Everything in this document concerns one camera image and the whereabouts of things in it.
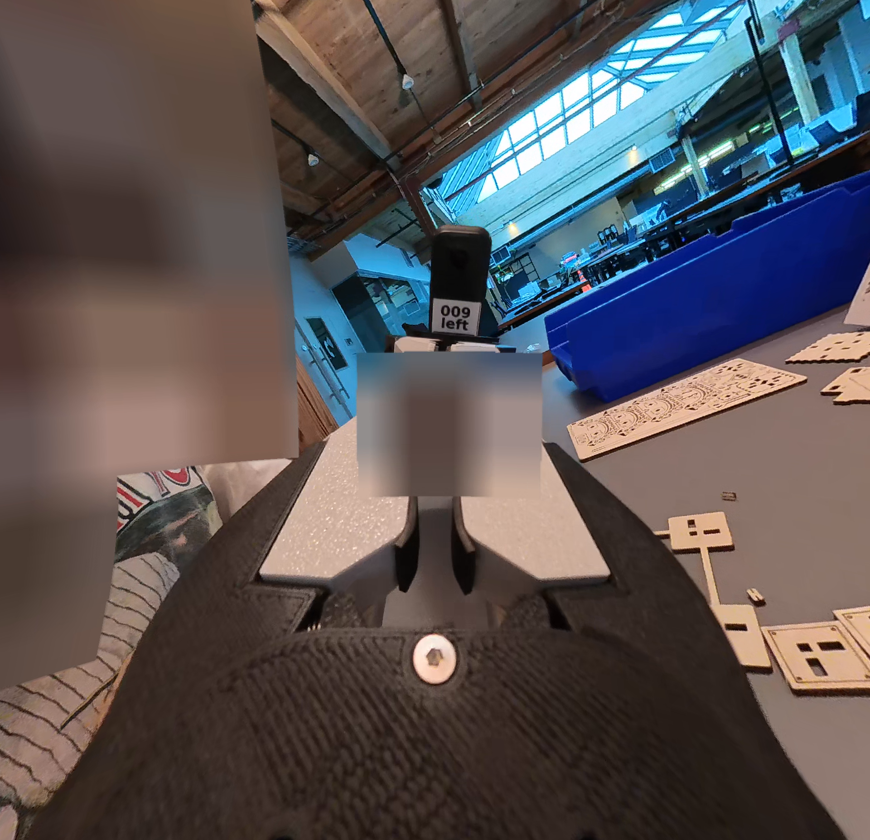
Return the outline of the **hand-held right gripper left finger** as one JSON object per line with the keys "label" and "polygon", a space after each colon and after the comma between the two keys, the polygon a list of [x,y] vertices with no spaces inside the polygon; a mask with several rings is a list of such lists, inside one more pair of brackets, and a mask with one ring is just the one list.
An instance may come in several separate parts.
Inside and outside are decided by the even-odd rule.
{"label": "hand-held right gripper left finger", "polygon": [[366,610],[408,591],[417,568],[418,502],[360,488],[357,422],[348,421],[325,441],[259,576],[350,594]]}

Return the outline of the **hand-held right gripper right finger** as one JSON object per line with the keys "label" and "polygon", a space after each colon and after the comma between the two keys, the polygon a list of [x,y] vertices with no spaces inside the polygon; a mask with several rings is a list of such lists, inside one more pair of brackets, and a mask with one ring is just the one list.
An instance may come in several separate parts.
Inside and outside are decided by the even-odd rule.
{"label": "hand-held right gripper right finger", "polygon": [[610,577],[547,448],[537,495],[453,499],[451,562],[463,594],[503,608],[541,590]]}

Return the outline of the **wooden frame of square parts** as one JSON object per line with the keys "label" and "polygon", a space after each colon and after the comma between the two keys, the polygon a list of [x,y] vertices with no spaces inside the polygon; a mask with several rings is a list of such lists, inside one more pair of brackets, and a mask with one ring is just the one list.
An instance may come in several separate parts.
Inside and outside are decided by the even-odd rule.
{"label": "wooden frame of square parts", "polygon": [[700,554],[709,606],[739,664],[746,671],[771,673],[773,666],[754,607],[750,604],[723,604],[717,590],[711,552],[734,550],[734,539],[725,513],[671,517],[667,529],[655,534],[668,540],[674,553]]}

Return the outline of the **grey desk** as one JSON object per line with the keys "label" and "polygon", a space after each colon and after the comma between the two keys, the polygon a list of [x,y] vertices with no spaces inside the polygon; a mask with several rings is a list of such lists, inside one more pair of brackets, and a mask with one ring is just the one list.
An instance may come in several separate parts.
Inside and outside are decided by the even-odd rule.
{"label": "grey desk", "polygon": [[[770,367],[824,334],[847,329],[846,306],[722,359]],[[762,625],[831,620],[868,605],[868,405],[834,404],[821,389],[841,363],[792,366],[807,382],[586,463],[652,529],[674,515],[725,511],[735,549],[712,553],[720,599],[766,604]],[[546,441],[577,458],[567,431],[606,406],[543,370]],[[738,499],[723,501],[732,490]],[[749,672],[767,722],[831,810],[863,810],[868,792],[868,695],[796,695],[773,662]]]}

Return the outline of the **wooden pillar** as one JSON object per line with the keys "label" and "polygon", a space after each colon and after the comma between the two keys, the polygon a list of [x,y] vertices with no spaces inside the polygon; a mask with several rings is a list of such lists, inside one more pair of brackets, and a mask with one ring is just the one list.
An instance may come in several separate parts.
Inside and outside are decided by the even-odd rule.
{"label": "wooden pillar", "polygon": [[299,447],[324,441],[338,424],[303,364],[297,360]]}

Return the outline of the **white printed t-shirt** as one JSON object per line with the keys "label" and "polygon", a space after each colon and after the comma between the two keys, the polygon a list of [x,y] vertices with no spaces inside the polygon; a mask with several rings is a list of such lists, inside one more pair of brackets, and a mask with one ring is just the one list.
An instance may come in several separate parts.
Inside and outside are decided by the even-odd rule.
{"label": "white printed t-shirt", "polygon": [[283,470],[275,459],[120,476],[110,596],[97,657],[1,692],[1,832],[24,838],[108,714],[180,573]]}

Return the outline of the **skylight window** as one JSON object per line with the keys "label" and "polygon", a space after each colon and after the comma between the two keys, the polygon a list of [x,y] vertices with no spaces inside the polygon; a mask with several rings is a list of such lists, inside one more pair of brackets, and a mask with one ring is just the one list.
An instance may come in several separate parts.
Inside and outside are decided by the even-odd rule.
{"label": "skylight window", "polygon": [[724,37],[738,0],[683,0],[448,170],[436,194],[459,216],[652,92]]}

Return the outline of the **background work table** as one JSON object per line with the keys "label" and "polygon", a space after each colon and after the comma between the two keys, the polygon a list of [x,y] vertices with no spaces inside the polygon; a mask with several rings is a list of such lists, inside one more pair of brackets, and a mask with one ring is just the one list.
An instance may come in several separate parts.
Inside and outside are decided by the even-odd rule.
{"label": "background work table", "polygon": [[765,198],[745,198],[722,204],[680,225],[658,226],[651,234],[638,237],[629,246],[609,250],[600,257],[582,262],[579,275],[589,286],[597,288],[620,275],[664,259],[696,241],[730,237],[738,218],[759,212],[772,204],[776,202]]}

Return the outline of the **blue plastic bin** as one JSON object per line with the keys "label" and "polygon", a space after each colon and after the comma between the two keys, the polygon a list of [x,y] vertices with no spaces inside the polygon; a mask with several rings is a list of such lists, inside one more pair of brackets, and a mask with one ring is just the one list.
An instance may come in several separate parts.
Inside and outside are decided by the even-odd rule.
{"label": "blue plastic bin", "polygon": [[545,317],[578,389],[612,401],[846,303],[868,265],[869,173],[734,221]]}

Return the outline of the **laser-cut wooden parts sheet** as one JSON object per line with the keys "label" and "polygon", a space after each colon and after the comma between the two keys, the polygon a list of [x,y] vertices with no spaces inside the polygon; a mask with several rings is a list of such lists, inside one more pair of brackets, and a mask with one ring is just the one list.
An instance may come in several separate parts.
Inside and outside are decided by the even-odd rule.
{"label": "laser-cut wooden parts sheet", "polygon": [[807,382],[799,374],[733,359],[568,426],[582,462]]}

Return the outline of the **cross-shaped wooden plate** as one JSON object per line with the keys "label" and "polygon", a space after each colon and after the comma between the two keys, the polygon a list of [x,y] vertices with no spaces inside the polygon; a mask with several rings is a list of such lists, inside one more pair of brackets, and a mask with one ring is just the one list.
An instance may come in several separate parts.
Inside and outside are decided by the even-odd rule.
{"label": "cross-shaped wooden plate", "polygon": [[821,389],[822,396],[832,397],[834,404],[844,406],[870,402],[869,367],[851,367]]}

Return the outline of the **toothed square wooden plate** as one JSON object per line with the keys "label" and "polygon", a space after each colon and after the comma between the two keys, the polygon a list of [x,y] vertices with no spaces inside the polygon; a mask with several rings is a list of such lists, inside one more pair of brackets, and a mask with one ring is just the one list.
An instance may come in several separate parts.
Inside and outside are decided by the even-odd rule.
{"label": "toothed square wooden plate", "polygon": [[869,356],[868,330],[827,334],[788,357],[786,363],[860,362]]}

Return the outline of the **assembly instruction sheet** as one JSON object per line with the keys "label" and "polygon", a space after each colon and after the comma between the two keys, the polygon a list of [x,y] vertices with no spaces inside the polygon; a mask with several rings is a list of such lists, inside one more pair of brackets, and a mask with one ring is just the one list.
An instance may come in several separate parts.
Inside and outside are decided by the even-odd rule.
{"label": "assembly instruction sheet", "polygon": [[860,281],[860,285],[857,288],[853,301],[844,317],[843,323],[848,326],[856,326],[862,328],[869,328],[870,324],[870,268],[867,266],[864,275]]}

